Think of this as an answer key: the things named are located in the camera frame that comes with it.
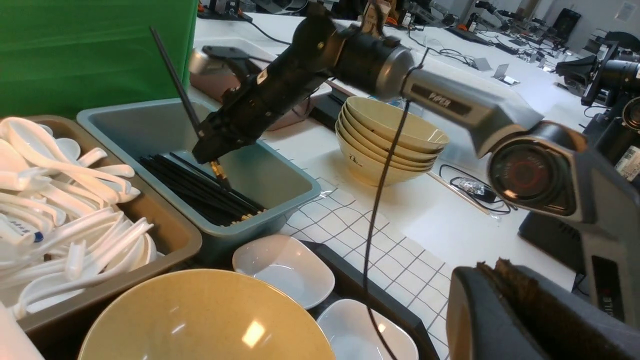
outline white desk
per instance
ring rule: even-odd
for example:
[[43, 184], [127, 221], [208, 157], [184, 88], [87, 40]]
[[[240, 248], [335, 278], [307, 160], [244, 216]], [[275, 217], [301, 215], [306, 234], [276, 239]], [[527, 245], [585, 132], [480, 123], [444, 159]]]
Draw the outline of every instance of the white desk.
[[[251, 16], [266, 33], [289, 42], [295, 27], [303, 19], [263, 14]], [[415, 49], [416, 58], [421, 57], [424, 49], [410, 40], [406, 33], [392, 28], [385, 28], [385, 31], [388, 35], [399, 37], [403, 45]], [[273, 54], [279, 54], [286, 48], [285, 45], [267, 39], [246, 23], [200, 19], [196, 22], [196, 43], [223, 37], [244, 38]], [[553, 84], [556, 76], [538, 69], [535, 64], [492, 47], [466, 42], [441, 29], [427, 28], [422, 33], [412, 33], [412, 37], [420, 42], [427, 41], [427, 45], [435, 49], [440, 49], [440, 43], [465, 55], [485, 57], [493, 68], [509, 63], [508, 74], [522, 82], [511, 90], [547, 119], [574, 129], [579, 129], [579, 122], [587, 120], [583, 116], [584, 107], [580, 105], [580, 99], [555, 87]], [[444, 72], [460, 81], [490, 84], [489, 88], [496, 91], [508, 89], [506, 85], [491, 78], [493, 71], [478, 72], [443, 56], [429, 55], [425, 69]], [[344, 84], [342, 86], [358, 95], [367, 95]], [[429, 116], [429, 121], [435, 122], [432, 115], [426, 116]], [[461, 139], [458, 140], [458, 146], [470, 147], [464, 134], [459, 135], [460, 129], [445, 131], [454, 141]], [[335, 135], [317, 122], [305, 121], [266, 133], [264, 139], [284, 156], [292, 158], [295, 164], [308, 168], [312, 174], [322, 176], [351, 192], [358, 200], [372, 203], [374, 189], [351, 178], [337, 150]], [[482, 161], [473, 160], [473, 163], [468, 165], [475, 167], [477, 175], [484, 176]], [[511, 259], [516, 264], [529, 266], [566, 289], [572, 287], [575, 274], [571, 270], [518, 237], [518, 227], [527, 213], [524, 210], [500, 218], [490, 217], [431, 177], [424, 175], [407, 183], [386, 188], [381, 211], [405, 235], [419, 242], [451, 267], [474, 266], [477, 261], [492, 264], [498, 257], [502, 257]]]

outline gray plastic bin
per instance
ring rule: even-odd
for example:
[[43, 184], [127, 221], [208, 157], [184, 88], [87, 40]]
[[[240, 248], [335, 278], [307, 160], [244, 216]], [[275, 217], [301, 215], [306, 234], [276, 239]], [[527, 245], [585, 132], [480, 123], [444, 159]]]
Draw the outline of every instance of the gray plastic bin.
[[[197, 101], [200, 119], [213, 109]], [[141, 156], [190, 151], [197, 137], [179, 99], [140, 102], [81, 111], [78, 122], [175, 206], [202, 232], [199, 263], [209, 266], [228, 259], [242, 244], [280, 230], [287, 218], [320, 194], [315, 179], [267, 145], [255, 145], [220, 158], [232, 187], [268, 208], [229, 227], [216, 226], [138, 163]], [[211, 173], [208, 166], [202, 169]]]

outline chopstick held by gripper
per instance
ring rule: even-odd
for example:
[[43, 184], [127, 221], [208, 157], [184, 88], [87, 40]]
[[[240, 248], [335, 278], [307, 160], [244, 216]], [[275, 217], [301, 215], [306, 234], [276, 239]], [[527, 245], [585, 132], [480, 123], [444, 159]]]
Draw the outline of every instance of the chopstick held by gripper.
[[[191, 105], [191, 101], [189, 101], [189, 97], [187, 96], [187, 92], [184, 91], [184, 87], [182, 87], [182, 83], [180, 82], [180, 78], [178, 78], [178, 74], [175, 71], [175, 67], [171, 63], [171, 59], [169, 58], [169, 54], [167, 54], [166, 49], [160, 39], [160, 35], [153, 28], [153, 26], [149, 26], [149, 31], [151, 31], [151, 35], [154, 37], [154, 41], [156, 42], [156, 46], [158, 51], [160, 52], [160, 56], [164, 61], [164, 66], [166, 67], [169, 75], [171, 75], [171, 80], [173, 81], [173, 85], [178, 91], [178, 95], [180, 96], [180, 100], [182, 101], [182, 106], [184, 107], [184, 111], [186, 111], [187, 116], [189, 117], [189, 121], [191, 121], [191, 125], [193, 126], [193, 130], [196, 132], [199, 138], [202, 137], [202, 132], [198, 130], [200, 125], [200, 121], [198, 121], [198, 116], [196, 115], [196, 111], [193, 109]], [[218, 159], [215, 159], [211, 162], [211, 169], [213, 173], [216, 174], [216, 177], [220, 180], [220, 183], [227, 189], [231, 189], [231, 185], [229, 184], [229, 180], [227, 179], [227, 175], [225, 171], [222, 169], [220, 162]]]

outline yellow bowl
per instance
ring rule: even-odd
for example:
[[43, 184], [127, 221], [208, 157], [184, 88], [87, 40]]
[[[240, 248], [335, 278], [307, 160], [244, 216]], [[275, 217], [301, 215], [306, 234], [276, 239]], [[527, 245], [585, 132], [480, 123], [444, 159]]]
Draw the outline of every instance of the yellow bowl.
[[[346, 111], [364, 127], [392, 141], [400, 124], [403, 110], [366, 97], [352, 96], [345, 102]], [[417, 152], [434, 153], [449, 143], [447, 135], [433, 124], [408, 113], [398, 144]]]
[[[344, 112], [340, 112], [340, 114], [338, 115], [339, 121], [340, 121], [340, 125], [342, 126], [342, 128], [344, 128], [344, 130], [347, 131], [347, 133], [349, 133], [349, 135], [351, 135], [358, 143], [362, 144], [362, 146], [366, 147], [369, 151], [375, 152], [377, 155], [382, 156], [383, 158], [387, 158], [387, 155], [389, 154], [389, 149], [391, 148], [391, 143], [389, 142], [389, 147], [387, 148], [381, 148], [379, 146], [377, 146], [375, 143], [372, 143], [371, 141], [369, 141], [364, 135], [362, 135], [355, 126], [353, 126], [350, 121], [347, 119], [347, 116], [350, 115], [345, 115]], [[402, 165], [406, 165], [408, 167], [415, 167], [415, 168], [423, 168], [426, 165], [430, 165], [432, 164], [434, 161], [436, 161], [438, 154], [424, 154], [424, 160], [420, 160], [420, 161], [414, 161], [414, 160], [408, 160], [402, 156], [400, 156], [400, 154], [398, 153], [398, 148], [400, 146], [397, 145], [396, 146], [396, 150], [394, 151], [394, 156], [392, 158], [392, 161], [394, 163], [398, 163], [398, 164], [402, 164]]]
[[314, 319], [266, 282], [224, 270], [174, 272], [118, 297], [78, 360], [335, 359]]
[[[380, 182], [380, 175], [382, 175], [384, 164], [368, 157], [355, 147], [351, 146], [351, 144], [342, 137], [340, 131], [336, 130], [335, 134], [338, 139], [338, 145], [340, 145], [340, 151], [342, 151], [342, 155], [347, 161], [347, 168], [353, 177], [367, 185], [377, 186]], [[430, 165], [427, 169], [422, 171], [407, 171], [389, 166], [383, 186], [389, 186], [411, 180], [428, 172], [431, 170], [431, 167], [433, 167], [433, 165]]]
[[[363, 144], [358, 139], [359, 134], [355, 130], [353, 130], [353, 128], [352, 130], [349, 130], [348, 124], [345, 125], [344, 124], [345, 122], [346, 121], [341, 117], [338, 117], [338, 121], [336, 122], [336, 131], [340, 132], [340, 135], [342, 135], [342, 138], [345, 139], [345, 141], [347, 141], [351, 146], [355, 147], [366, 156], [384, 164], [387, 160], [388, 152], [384, 152], [382, 151], [382, 149], [378, 149], [380, 152], [382, 152], [382, 154], [378, 154], [376, 151], [373, 151], [371, 148]], [[433, 165], [434, 161], [431, 161], [429, 163], [414, 163], [406, 159], [398, 158], [397, 156], [393, 155], [391, 157], [390, 165], [392, 167], [399, 168], [402, 170], [407, 170], [407, 171], [423, 171], [428, 167], [430, 167], [431, 165]]]
[[[366, 138], [369, 142], [387, 152], [391, 148], [391, 141], [378, 136], [374, 131], [367, 129], [364, 125], [359, 123], [347, 110], [346, 105], [342, 106], [342, 110], [340, 111], [340, 113], [344, 117], [344, 120], [346, 120], [349, 125], [353, 126], [353, 128], [356, 129], [356, 131], [358, 131], [358, 133]], [[406, 147], [402, 147], [400, 146], [400, 144], [398, 144], [396, 146], [394, 155], [399, 156], [400, 158], [407, 159], [409, 161], [422, 163], [434, 160], [442, 152], [443, 149], [444, 148], [436, 150], [434, 152], [417, 152], [407, 149]]]

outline green backdrop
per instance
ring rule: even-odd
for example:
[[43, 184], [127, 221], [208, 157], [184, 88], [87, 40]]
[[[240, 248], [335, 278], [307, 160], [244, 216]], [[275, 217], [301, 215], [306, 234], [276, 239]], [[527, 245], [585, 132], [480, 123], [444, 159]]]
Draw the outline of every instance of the green backdrop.
[[196, 0], [0, 0], [0, 118], [177, 97], [148, 30], [183, 83]]

